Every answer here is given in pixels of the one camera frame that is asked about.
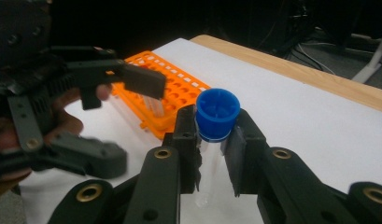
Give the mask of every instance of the screw hole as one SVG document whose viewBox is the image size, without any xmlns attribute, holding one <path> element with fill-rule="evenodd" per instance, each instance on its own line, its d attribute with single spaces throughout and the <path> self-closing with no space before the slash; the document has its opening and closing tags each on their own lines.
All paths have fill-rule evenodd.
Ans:
<svg viewBox="0 0 382 224">
<path fill-rule="evenodd" d="M 103 192 L 103 188 L 99 184 L 90 184 L 81 189 L 77 194 L 77 200 L 82 203 L 90 202 Z"/>
<path fill-rule="evenodd" d="M 366 188 L 363 190 L 363 193 L 370 200 L 382 204 L 382 189 L 377 188 Z"/>
<path fill-rule="evenodd" d="M 283 149 L 276 149 L 273 151 L 273 155 L 279 159 L 283 159 L 283 160 L 286 160 L 286 159 L 289 159 L 290 158 L 290 154 L 288 151 L 285 151 Z"/>
<path fill-rule="evenodd" d="M 155 157 L 158 159 L 166 159 L 171 156 L 171 151 L 168 149 L 160 149 L 155 151 Z"/>
</svg>

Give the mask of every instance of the test tube rack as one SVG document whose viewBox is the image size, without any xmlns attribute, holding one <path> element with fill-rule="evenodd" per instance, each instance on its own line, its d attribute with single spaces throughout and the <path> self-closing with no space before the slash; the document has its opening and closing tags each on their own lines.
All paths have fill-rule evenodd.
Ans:
<svg viewBox="0 0 382 224">
<path fill-rule="evenodd" d="M 186 105 L 194 105 L 197 96 L 210 87 L 182 69 L 169 63 L 151 51 L 143 51 L 125 62 L 155 70 L 166 76 L 166 87 L 161 100 L 126 91 L 125 84 L 113 84 L 112 95 L 120 97 L 140 118 L 140 128 L 150 130 L 163 139 L 176 124 L 177 111 Z"/>
</svg>

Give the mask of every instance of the blue screw cap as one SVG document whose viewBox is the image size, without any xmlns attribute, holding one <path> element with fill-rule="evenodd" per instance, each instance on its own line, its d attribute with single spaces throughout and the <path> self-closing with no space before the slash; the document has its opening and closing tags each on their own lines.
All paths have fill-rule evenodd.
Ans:
<svg viewBox="0 0 382 224">
<path fill-rule="evenodd" d="M 199 134 L 207 142 L 223 141 L 231 132 L 240 112 L 240 103 L 229 91 L 209 89 L 196 100 Z"/>
</svg>

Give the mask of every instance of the finger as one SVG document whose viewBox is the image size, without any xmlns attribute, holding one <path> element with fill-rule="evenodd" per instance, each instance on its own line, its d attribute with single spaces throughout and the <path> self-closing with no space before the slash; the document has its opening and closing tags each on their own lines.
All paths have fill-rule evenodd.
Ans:
<svg viewBox="0 0 382 224">
<path fill-rule="evenodd" d="M 8 119 L 0 119 L 0 154 L 20 150 L 20 143 L 16 135 L 13 123 Z M 7 173 L 0 176 L 0 181 L 9 181 L 21 178 L 31 173 L 30 168 L 21 169 L 16 172 Z"/>
<path fill-rule="evenodd" d="M 73 88 L 58 97 L 51 106 L 53 112 L 59 111 L 80 98 L 79 89 Z"/>
<path fill-rule="evenodd" d="M 96 95 L 100 100 L 107 100 L 112 91 L 112 85 L 100 85 L 97 87 Z"/>
<path fill-rule="evenodd" d="M 83 129 L 83 123 L 79 119 L 65 112 L 64 109 L 57 111 L 57 127 L 50 133 L 45 135 L 44 140 L 49 143 L 54 137 L 62 132 L 68 132 L 72 134 L 80 134 Z"/>
</svg>

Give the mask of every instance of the test tube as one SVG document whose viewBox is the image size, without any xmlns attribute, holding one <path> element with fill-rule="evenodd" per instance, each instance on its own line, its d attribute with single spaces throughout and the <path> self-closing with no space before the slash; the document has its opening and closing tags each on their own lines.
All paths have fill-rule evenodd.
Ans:
<svg viewBox="0 0 382 224">
<path fill-rule="evenodd" d="M 196 100 L 196 123 L 202 141 L 199 146 L 202 165 L 201 180 L 195 192 L 195 203 L 204 208 L 211 204 L 213 183 L 222 161 L 221 143 L 224 141 L 240 112 L 240 103 L 229 91 L 209 89 L 199 94 Z"/>
</svg>

